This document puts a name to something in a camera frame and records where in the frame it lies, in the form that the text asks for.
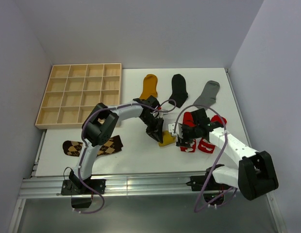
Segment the yellow bear sock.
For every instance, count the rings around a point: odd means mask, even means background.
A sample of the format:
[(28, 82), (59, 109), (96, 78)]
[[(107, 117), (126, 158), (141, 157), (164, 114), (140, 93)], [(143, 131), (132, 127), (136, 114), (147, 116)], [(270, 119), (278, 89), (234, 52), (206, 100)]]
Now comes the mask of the yellow bear sock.
[(158, 146), (165, 147), (165, 146), (175, 143), (175, 141), (176, 141), (175, 136), (172, 136), (168, 131), (163, 131), (163, 142), (162, 143), (159, 142)]

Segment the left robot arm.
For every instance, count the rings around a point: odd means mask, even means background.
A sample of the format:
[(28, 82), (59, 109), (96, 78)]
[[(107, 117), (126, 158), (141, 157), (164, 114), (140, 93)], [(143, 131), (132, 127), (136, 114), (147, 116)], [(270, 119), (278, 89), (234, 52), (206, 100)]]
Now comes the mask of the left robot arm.
[(82, 125), (83, 147), (78, 164), (70, 172), (69, 179), (73, 182), (72, 188), (79, 194), (89, 190), (89, 178), (99, 149), (110, 139), (119, 121), (130, 118), (139, 118), (147, 126), (146, 134), (157, 142), (163, 142), (164, 119), (155, 117), (154, 111), (160, 112), (157, 107), (159, 101), (154, 96), (146, 100), (136, 98), (127, 104), (106, 106), (99, 103), (92, 110)]

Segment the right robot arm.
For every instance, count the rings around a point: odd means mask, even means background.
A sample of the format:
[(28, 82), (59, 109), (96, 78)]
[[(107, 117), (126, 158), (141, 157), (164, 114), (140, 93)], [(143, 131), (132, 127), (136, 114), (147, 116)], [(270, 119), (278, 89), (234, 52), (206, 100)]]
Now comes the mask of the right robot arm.
[(221, 184), (240, 190), (243, 197), (253, 200), (278, 189), (279, 182), (271, 155), (242, 143), (226, 129), (225, 123), (212, 122), (204, 109), (191, 113), (193, 126), (169, 124), (168, 131), (177, 138), (178, 147), (190, 148), (197, 138), (207, 140), (228, 155), (237, 168), (215, 163), (206, 170), (203, 188), (216, 189)]

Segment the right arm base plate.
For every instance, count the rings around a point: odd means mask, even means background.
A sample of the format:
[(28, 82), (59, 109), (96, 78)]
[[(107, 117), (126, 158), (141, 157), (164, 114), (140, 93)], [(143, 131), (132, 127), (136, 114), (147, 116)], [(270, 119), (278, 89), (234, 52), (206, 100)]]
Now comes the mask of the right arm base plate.
[[(207, 176), (206, 175), (201, 175), (201, 176), (190, 176), (190, 180), (186, 183), (187, 186), (191, 187), (192, 191), (201, 191), (205, 181), (206, 181)], [(213, 176), (210, 177), (205, 191), (224, 191), (228, 190), (230, 186), (226, 184), (221, 184), (221, 183), (216, 183), (215, 179)]]

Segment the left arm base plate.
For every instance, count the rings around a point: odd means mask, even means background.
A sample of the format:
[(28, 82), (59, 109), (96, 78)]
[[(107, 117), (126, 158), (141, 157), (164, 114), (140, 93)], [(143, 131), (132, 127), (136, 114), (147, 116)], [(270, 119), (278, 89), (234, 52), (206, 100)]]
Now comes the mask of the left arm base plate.
[[(105, 191), (105, 179), (87, 179), (84, 182), (92, 189), (96, 190), (100, 194), (104, 194)], [(61, 188), (62, 196), (70, 195), (90, 195), (94, 192), (85, 187), (78, 179), (75, 183), (71, 180), (64, 180)]]

